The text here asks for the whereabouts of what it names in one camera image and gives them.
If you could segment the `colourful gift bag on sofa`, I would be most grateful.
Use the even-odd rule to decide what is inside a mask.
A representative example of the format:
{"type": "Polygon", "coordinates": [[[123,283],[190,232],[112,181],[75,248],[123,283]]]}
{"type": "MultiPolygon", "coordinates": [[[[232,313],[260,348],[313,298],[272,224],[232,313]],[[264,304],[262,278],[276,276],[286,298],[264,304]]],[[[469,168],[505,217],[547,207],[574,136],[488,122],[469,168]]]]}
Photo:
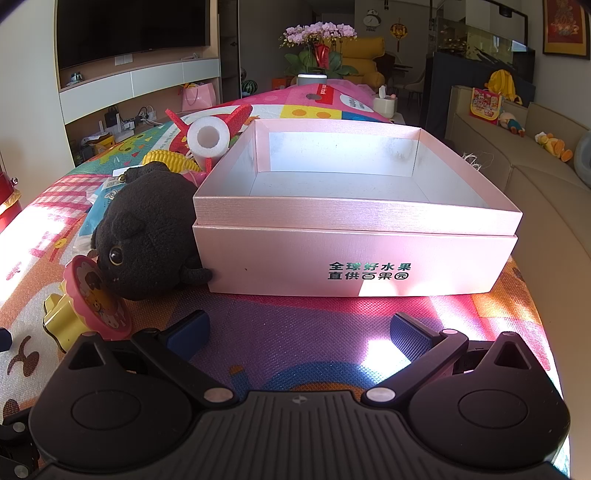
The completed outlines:
{"type": "Polygon", "coordinates": [[[497,125],[502,113],[503,97],[500,94],[479,88],[472,89],[469,114],[475,118],[497,125]]]}

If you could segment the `glass fish tank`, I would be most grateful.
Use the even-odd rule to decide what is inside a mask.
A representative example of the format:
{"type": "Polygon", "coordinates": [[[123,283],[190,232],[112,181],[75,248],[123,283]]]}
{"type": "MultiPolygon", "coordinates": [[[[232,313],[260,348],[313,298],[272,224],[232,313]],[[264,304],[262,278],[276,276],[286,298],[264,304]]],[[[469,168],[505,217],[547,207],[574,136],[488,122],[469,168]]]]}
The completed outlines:
{"type": "Polygon", "coordinates": [[[481,61],[532,82],[535,50],[520,1],[434,1],[430,51],[481,61]]]}

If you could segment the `yellow backpack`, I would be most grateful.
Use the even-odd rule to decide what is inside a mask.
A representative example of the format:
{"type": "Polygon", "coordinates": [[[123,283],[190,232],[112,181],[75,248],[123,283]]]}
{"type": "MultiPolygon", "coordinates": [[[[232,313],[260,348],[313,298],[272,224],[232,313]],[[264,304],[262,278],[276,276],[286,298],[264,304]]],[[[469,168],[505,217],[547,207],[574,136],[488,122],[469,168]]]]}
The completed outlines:
{"type": "Polygon", "coordinates": [[[500,95],[508,101],[518,105],[523,104],[523,100],[517,94],[513,77],[507,70],[501,69],[493,72],[485,83],[485,87],[490,92],[500,95]]]}

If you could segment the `beige sofa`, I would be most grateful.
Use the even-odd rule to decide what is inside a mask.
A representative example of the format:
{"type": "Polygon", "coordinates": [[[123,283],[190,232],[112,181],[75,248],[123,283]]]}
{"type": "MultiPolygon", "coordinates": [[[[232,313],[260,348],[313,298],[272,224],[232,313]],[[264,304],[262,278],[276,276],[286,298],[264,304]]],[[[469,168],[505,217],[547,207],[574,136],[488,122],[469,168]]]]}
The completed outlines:
{"type": "Polygon", "coordinates": [[[472,116],[472,91],[451,90],[446,140],[475,154],[482,173],[522,211],[513,252],[541,315],[561,374],[590,363],[590,189],[534,139],[550,133],[573,149],[588,127],[535,102],[507,103],[526,130],[511,134],[472,116]]]}

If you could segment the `colourful cartoon play mat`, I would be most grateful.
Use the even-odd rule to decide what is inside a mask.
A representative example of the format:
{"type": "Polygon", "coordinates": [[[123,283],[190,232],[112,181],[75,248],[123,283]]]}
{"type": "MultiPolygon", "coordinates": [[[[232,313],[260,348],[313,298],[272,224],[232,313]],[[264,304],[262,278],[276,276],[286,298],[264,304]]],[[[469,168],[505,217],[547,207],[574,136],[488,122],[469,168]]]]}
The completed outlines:
{"type": "Polygon", "coordinates": [[[1,235],[5,479],[561,479],[570,414],[510,309],[522,212],[345,93],[179,118],[204,176],[62,177],[1,235]]]}

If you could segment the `red framed wall picture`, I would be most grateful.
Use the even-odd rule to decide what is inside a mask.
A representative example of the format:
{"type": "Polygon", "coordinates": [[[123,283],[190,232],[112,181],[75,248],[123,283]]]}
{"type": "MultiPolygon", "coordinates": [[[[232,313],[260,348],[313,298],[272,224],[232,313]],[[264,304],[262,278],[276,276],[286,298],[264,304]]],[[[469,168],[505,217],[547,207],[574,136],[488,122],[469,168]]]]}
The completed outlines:
{"type": "Polygon", "coordinates": [[[590,59],[590,20],[578,1],[543,1],[543,53],[590,59]]]}

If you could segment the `pink gift bag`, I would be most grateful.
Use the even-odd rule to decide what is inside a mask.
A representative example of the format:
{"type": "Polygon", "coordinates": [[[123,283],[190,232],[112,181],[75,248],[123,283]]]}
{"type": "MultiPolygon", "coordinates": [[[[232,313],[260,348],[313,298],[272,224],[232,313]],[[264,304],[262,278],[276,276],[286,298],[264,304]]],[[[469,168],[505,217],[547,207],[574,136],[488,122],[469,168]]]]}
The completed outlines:
{"type": "Polygon", "coordinates": [[[216,92],[211,83],[188,83],[181,87],[182,111],[204,110],[216,104],[216,92]]]}

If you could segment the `black flat screen television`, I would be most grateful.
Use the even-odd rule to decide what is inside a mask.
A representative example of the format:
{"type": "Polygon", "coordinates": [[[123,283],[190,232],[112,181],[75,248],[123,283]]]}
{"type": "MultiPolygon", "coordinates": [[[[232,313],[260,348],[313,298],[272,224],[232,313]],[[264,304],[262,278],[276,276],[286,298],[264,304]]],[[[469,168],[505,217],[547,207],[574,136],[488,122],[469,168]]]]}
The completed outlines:
{"type": "Polygon", "coordinates": [[[108,57],[204,47],[211,3],[206,0],[59,0],[56,48],[61,69],[108,57]]]}

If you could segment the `small doll plush on sofa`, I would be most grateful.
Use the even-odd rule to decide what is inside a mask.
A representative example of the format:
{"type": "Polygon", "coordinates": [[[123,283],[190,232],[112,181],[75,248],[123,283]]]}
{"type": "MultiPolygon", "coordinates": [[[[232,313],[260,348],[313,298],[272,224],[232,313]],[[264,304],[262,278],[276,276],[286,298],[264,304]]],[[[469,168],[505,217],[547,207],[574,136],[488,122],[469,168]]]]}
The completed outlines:
{"type": "Polygon", "coordinates": [[[525,129],[518,122],[516,117],[510,112],[503,112],[499,115],[498,124],[510,131],[513,135],[525,136],[525,129]]]}

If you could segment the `blue and white tissue pack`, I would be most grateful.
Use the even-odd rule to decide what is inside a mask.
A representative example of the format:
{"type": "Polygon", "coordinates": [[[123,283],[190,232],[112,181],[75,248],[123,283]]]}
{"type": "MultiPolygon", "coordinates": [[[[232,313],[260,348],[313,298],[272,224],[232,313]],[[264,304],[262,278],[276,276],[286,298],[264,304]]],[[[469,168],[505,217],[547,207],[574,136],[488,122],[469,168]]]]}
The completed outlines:
{"type": "Polygon", "coordinates": [[[114,199],[115,195],[124,187],[124,182],[118,177],[106,179],[90,196],[92,206],[78,231],[74,241],[73,251],[76,254],[86,255],[91,250],[91,237],[103,219],[106,209],[114,199]]]}

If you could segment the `white tv cabinet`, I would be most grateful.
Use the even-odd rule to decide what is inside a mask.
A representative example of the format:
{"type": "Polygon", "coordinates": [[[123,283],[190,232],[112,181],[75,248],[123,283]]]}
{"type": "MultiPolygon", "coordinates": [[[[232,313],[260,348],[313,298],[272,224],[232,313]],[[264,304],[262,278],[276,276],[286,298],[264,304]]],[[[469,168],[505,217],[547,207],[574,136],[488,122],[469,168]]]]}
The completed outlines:
{"type": "Polygon", "coordinates": [[[219,48],[182,47],[126,54],[58,70],[59,100],[71,151],[98,131],[104,113],[118,109],[123,119],[142,107],[180,110],[177,91],[183,84],[221,82],[219,48]]]}

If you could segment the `yellow duck plush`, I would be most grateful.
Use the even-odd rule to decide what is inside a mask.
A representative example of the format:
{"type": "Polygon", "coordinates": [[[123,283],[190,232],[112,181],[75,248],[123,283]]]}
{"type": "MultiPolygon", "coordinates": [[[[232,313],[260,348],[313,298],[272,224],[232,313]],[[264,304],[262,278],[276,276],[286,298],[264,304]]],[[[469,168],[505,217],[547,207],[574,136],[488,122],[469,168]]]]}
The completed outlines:
{"type": "Polygon", "coordinates": [[[535,141],[564,163],[573,158],[573,152],[565,146],[565,142],[551,133],[540,132],[535,136],[535,141]]]}

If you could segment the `white tissue holder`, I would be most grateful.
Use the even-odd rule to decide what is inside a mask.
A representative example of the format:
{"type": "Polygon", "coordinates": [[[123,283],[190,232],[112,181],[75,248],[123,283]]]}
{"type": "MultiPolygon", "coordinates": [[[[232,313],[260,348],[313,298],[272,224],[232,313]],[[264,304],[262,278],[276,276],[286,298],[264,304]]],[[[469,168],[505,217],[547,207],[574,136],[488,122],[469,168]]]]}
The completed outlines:
{"type": "Polygon", "coordinates": [[[374,111],[384,118],[393,119],[397,113],[397,108],[398,96],[396,94],[388,94],[386,85],[380,86],[378,93],[373,98],[374,111]]]}

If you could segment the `yellow stuffed bear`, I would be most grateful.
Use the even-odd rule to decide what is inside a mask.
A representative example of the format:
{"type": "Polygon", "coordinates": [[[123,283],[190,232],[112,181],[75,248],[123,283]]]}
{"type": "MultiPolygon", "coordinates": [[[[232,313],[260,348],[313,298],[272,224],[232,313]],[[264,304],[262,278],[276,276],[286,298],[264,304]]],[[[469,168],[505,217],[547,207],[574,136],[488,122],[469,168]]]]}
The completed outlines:
{"type": "Polygon", "coordinates": [[[383,37],[345,39],[339,43],[338,51],[342,54],[342,65],[356,70],[342,78],[355,84],[368,85],[374,91],[385,83],[384,75],[379,72],[376,63],[376,59],[386,53],[383,37]]]}

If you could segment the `yellow plastic corn toy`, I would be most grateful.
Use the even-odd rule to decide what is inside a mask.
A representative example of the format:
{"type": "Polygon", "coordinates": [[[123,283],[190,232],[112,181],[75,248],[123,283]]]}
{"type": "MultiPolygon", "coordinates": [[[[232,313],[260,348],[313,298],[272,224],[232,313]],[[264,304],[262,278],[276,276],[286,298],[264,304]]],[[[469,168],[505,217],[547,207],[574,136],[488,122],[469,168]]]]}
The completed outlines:
{"type": "Polygon", "coordinates": [[[185,171],[200,172],[197,162],[180,153],[169,150],[151,150],[144,155],[141,164],[147,165],[152,162],[160,162],[166,165],[173,173],[183,173],[185,171]]]}

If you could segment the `white wall clock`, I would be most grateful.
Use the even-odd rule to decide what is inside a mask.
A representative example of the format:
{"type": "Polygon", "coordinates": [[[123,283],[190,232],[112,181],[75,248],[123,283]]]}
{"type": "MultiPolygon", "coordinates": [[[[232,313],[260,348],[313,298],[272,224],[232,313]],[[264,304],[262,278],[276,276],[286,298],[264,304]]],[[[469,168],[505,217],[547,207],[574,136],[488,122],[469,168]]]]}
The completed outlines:
{"type": "Polygon", "coordinates": [[[381,25],[382,19],[379,12],[375,9],[369,9],[365,16],[363,16],[363,25],[367,31],[374,32],[381,25]]]}

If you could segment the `pink and yellow toy clock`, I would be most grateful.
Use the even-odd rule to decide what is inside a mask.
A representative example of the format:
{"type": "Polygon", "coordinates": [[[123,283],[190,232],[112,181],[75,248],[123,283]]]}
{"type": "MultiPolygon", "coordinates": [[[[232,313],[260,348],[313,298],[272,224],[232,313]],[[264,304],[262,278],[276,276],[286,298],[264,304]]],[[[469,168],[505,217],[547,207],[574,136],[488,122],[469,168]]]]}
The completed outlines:
{"type": "Polygon", "coordinates": [[[64,269],[59,290],[43,303],[43,329],[61,351],[67,352],[86,332],[97,332],[105,340],[130,335],[132,321],[124,302],[107,287],[92,259],[74,256],[64,269]]]}

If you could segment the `pink orchid flower pot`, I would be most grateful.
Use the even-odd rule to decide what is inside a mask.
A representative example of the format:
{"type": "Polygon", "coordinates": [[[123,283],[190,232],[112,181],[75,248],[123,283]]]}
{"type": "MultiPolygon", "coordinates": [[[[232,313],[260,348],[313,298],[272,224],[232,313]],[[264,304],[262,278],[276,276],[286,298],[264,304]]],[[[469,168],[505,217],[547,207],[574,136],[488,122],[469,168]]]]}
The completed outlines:
{"type": "Polygon", "coordinates": [[[280,36],[283,48],[300,48],[298,53],[287,53],[287,74],[322,74],[329,79],[356,75],[354,66],[342,59],[342,44],[356,40],[356,30],[349,24],[317,22],[310,25],[287,27],[280,36]]]}

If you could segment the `black plush cat toy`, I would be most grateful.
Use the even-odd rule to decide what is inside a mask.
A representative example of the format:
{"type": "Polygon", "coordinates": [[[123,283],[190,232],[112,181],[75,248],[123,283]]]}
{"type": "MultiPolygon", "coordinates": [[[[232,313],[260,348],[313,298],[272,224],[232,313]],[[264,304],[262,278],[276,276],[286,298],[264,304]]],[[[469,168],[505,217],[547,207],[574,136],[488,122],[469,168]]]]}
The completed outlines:
{"type": "Polygon", "coordinates": [[[90,240],[108,288],[139,301],[207,286],[212,273],[192,230],[197,185],[161,162],[130,168],[122,179],[90,240]]]}

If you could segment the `pink cardboard gift box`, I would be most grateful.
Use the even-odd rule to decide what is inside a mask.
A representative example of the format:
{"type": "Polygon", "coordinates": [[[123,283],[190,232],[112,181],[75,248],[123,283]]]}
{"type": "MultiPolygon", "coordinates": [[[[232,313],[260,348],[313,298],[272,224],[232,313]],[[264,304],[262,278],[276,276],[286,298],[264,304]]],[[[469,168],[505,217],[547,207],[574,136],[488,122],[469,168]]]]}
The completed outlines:
{"type": "Polygon", "coordinates": [[[492,289],[521,211],[427,131],[257,120],[193,198],[211,291],[304,297],[492,289]]]}

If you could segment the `red and white foam rocket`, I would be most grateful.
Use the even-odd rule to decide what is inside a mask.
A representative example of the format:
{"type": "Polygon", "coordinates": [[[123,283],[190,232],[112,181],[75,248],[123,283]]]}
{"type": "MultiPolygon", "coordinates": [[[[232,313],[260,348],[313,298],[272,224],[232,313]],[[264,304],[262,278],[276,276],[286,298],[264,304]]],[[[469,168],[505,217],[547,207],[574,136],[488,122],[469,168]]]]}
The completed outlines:
{"type": "Polygon", "coordinates": [[[200,117],[190,125],[170,109],[165,113],[186,137],[188,150],[199,168],[209,173],[217,161],[228,152],[230,140],[238,135],[249,119],[252,105],[238,105],[235,110],[222,116],[200,117]]]}

